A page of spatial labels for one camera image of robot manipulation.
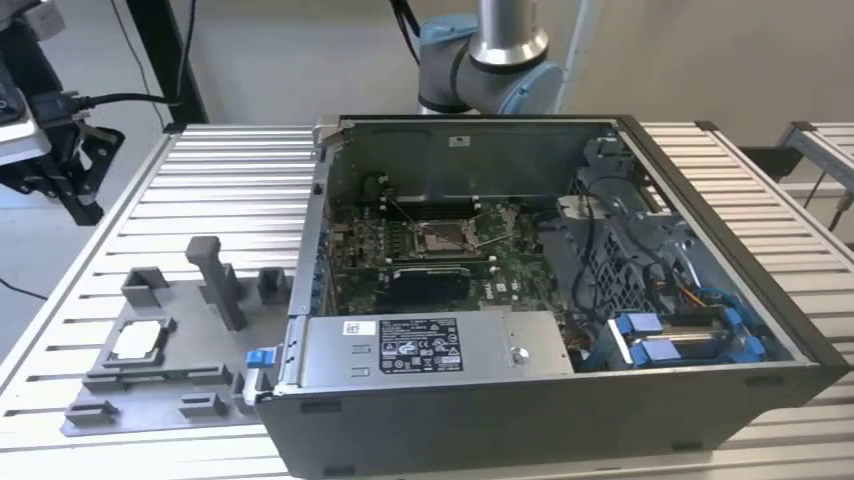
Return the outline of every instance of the blue release latch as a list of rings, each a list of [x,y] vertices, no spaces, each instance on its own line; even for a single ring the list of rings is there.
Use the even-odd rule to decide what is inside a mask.
[[[730,360],[735,363],[759,363],[765,355],[765,346],[753,335],[745,338],[742,348],[736,352],[728,353]]]
[[[268,368],[276,364],[276,350],[259,348],[245,354],[247,368]]]
[[[726,323],[730,324],[730,327],[734,330],[742,326],[742,316],[738,314],[738,311],[734,308],[727,308],[723,311],[723,318],[726,319]]]

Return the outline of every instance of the barcode sticker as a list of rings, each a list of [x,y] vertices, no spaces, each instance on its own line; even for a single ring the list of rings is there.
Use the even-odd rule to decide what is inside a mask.
[[[376,322],[347,321],[344,322],[344,335],[376,335]]]
[[[471,145],[471,137],[448,137],[448,147],[467,147]]]

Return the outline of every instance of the circuit board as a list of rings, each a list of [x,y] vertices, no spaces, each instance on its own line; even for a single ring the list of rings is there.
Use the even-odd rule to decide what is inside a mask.
[[[419,220],[396,203],[384,211],[338,212],[335,314],[566,310],[536,238],[536,213],[511,202],[476,207]]]

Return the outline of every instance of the warning label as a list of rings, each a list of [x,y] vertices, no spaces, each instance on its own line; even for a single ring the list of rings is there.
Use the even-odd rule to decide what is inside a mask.
[[[383,373],[463,371],[455,318],[380,320],[379,369]]]

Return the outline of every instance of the white wall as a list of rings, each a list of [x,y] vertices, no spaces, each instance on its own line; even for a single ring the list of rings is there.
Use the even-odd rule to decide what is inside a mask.
[[[411,0],[419,20],[474,0]],[[187,0],[173,0],[179,23]],[[540,0],[563,61],[575,0]],[[387,0],[203,0],[193,70],[213,122],[311,123],[334,113],[415,113],[418,69]]]
[[[604,0],[576,111],[712,120],[743,143],[854,121],[853,18],[850,0]]]

